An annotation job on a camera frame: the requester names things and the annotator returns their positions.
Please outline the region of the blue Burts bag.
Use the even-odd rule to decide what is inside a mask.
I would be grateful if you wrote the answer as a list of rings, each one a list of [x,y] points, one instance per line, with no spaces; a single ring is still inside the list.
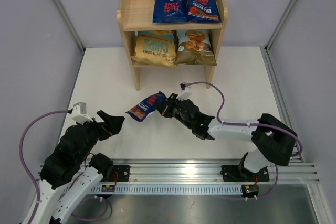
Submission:
[[[186,0],[155,0],[153,23],[185,23]]]
[[[187,18],[197,23],[220,23],[216,0],[187,0]]]
[[[166,101],[166,95],[159,91],[158,93],[152,94],[149,97],[145,98],[137,105],[126,111],[131,118],[136,120],[137,122],[143,122],[148,115],[155,112],[156,107],[155,104],[158,102]]]

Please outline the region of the yellow kettle chips bag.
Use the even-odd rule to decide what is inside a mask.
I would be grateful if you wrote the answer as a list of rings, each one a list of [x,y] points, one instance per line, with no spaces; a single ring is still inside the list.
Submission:
[[[131,58],[148,65],[177,68],[174,33],[171,30],[138,31]]]

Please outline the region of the light blue cassava chips bag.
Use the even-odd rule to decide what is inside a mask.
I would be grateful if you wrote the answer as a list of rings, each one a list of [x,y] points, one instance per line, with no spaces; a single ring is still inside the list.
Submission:
[[[177,30],[175,64],[215,66],[208,29]]]

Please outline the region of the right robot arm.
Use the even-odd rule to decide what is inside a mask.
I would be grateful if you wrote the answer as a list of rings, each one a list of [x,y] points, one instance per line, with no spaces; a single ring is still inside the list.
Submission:
[[[163,117],[175,118],[201,140],[229,139],[256,146],[238,165],[222,168],[224,181],[254,182],[261,179],[266,167],[287,166],[292,157],[297,134],[271,114],[245,122],[223,121],[202,113],[191,100],[181,100],[174,93],[155,107]]]

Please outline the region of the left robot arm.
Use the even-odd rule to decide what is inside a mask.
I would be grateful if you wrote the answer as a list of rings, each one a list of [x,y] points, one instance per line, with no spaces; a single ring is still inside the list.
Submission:
[[[24,223],[66,223],[89,190],[100,181],[119,180],[113,161],[102,153],[94,154],[86,170],[66,194],[63,190],[81,169],[98,141],[120,133],[125,118],[111,116],[102,110],[97,115],[102,122],[86,114],[80,105],[68,110],[75,125],[66,129],[53,153],[48,156],[40,172],[40,180],[31,178],[36,197]]]

